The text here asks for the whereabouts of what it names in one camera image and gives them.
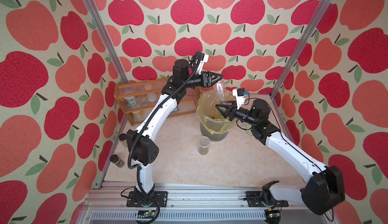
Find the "tall clear jar with beans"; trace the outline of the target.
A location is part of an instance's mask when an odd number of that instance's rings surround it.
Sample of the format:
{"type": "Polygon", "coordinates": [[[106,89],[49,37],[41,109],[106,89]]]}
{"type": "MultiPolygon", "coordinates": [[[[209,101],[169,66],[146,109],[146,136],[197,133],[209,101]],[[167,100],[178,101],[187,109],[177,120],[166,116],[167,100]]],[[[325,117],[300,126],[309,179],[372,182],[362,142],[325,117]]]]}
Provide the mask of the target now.
{"type": "Polygon", "coordinates": [[[221,104],[225,100],[225,90],[224,79],[221,79],[213,86],[215,104],[221,104]]]}

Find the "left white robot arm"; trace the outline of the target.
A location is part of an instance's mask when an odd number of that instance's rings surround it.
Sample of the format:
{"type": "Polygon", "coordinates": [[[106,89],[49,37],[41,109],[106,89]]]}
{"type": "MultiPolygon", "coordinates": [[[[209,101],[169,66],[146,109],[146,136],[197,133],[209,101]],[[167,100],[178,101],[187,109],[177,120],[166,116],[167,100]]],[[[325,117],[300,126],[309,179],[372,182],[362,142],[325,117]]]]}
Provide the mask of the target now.
{"type": "Polygon", "coordinates": [[[130,169],[136,169],[136,186],[130,196],[135,204],[158,206],[153,181],[153,162],[159,154],[155,139],[167,117],[185,97],[188,88],[210,88],[223,78],[221,74],[202,71],[208,60],[208,55],[199,53],[191,61],[175,61],[173,74],[162,88],[159,100],[150,114],[136,130],[126,133],[129,150],[127,165],[130,169]]]}

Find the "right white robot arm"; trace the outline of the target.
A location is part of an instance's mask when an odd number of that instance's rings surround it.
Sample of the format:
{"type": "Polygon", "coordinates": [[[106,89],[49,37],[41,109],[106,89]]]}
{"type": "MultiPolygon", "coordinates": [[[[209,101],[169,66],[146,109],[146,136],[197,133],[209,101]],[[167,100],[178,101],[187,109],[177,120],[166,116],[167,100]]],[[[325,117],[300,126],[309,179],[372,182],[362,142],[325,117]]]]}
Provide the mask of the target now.
{"type": "Polygon", "coordinates": [[[255,99],[249,110],[239,107],[235,101],[223,101],[215,107],[224,118],[250,125],[254,138],[281,156],[306,183],[303,187],[281,186],[278,181],[267,183],[259,197],[265,206],[290,201],[304,204],[314,214],[321,216],[344,202],[341,170],[336,166],[326,166],[284,136],[280,128],[270,122],[272,109],[266,101],[255,99]]]}

